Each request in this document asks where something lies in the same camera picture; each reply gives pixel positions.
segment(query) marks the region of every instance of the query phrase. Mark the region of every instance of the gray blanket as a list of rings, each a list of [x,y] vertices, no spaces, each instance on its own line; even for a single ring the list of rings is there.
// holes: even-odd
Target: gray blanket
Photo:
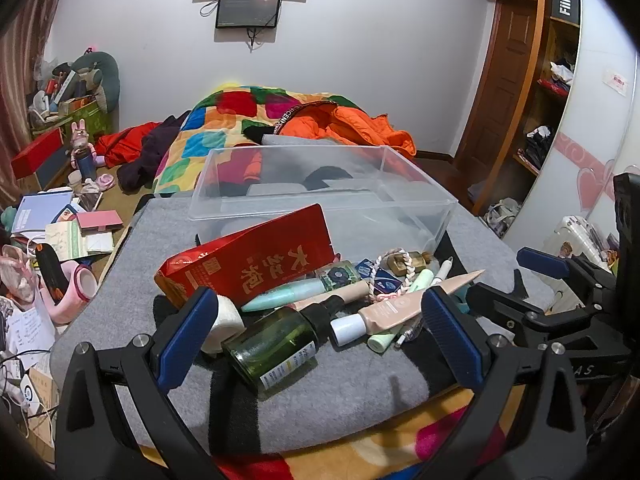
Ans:
[[[96,297],[52,349],[50,366],[60,388],[77,343],[115,348],[138,333],[155,331],[166,298],[153,275],[167,257],[194,245],[195,232],[184,215],[189,200],[156,198],[134,217],[129,238]],[[491,231],[458,207],[448,233],[467,270],[486,269],[480,281],[513,289],[515,255]],[[549,304],[552,291],[528,270],[522,274],[529,301]],[[383,422],[451,385],[452,376],[428,332],[403,347],[407,350],[390,349],[380,356],[363,340],[343,349],[327,343],[314,360],[259,399],[237,382],[224,359],[200,358],[169,398],[210,452],[299,449]],[[118,394],[138,442],[152,446],[128,390],[119,387]]]

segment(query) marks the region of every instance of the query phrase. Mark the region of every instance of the beige tube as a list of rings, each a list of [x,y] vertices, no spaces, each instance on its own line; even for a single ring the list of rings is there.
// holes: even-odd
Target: beige tube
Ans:
[[[438,286],[447,294],[452,294],[461,286],[472,282],[483,272],[484,270],[476,270],[476,272],[454,276],[439,283]],[[424,290],[418,290],[398,298],[366,306],[361,308],[357,314],[334,319],[331,322],[331,328],[337,345],[345,345],[365,334],[373,335],[383,330],[389,330],[417,316],[420,314],[423,294]]]
[[[344,300],[344,304],[347,304],[351,303],[351,301],[356,301],[360,298],[364,298],[368,293],[369,283],[365,280],[360,280],[359,282],[352,283],[351,285],[342,286],[340,288],[336,288],[335,290],[318,294],[317,296],[308,298],[306,300],[296,301],[295,303],[291,303],[289,307],[291,307],[293,310],[300,311],[310,304],[320,303],[321,301],[327,300],[331,296],[340,296]]]

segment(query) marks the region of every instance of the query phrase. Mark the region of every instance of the transparent plastic container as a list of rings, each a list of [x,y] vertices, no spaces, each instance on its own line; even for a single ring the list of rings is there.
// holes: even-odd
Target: transparent plastic container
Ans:
[[[205,243],[316,203],[334,251],[357,263],[433,252],[457,201],[388,146],[240,146],[209,152],[189,218]]]

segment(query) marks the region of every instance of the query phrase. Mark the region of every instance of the bottle label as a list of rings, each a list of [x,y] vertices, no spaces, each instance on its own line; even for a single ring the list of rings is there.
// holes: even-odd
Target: bottle label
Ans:
[[[300,368],[304,363],[309,361],[314,355],[316,355],[316,345],[312,341],[304,348],[298,350],[289,359],[281,362],[278,366],[272,368],[263,376],[260,377],[265,389],[268,390],[274,384],[278,384],[286,376],[288,376],[296,368]]]

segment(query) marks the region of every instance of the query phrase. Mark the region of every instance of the braided rope bracelet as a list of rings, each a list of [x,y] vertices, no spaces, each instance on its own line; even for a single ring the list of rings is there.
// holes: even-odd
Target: braided rope bracelet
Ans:
[[[396,292],[392,292],[390,294],[376,295],[376,292],[373,288],[374,279],[376,277],[376,274],[378,273],[378,269],[380,268],[382,259],[388,256],[391,256],[392,254],[402,254],[402,257],[404,258],[404,264],[406,266],[406,276],[404,277],[404,283]],[[376,262],[374,263],[373,267],[371,267],[371,273],[367,278],[367,281],[369,282],[369,299],[375,302],[375,301],[388,300],[389,298],[397,298],[398,296],[402,296],[404,293],[407,292],[407,290],[411,286],[411,283],[414,280],[414,276],[415,276],[415,267],[412,264],[411,256],[409,256],[409,253],[404,249],[395,248],[387,251],[384,254],[380,254],[380,256],[376,258]]]

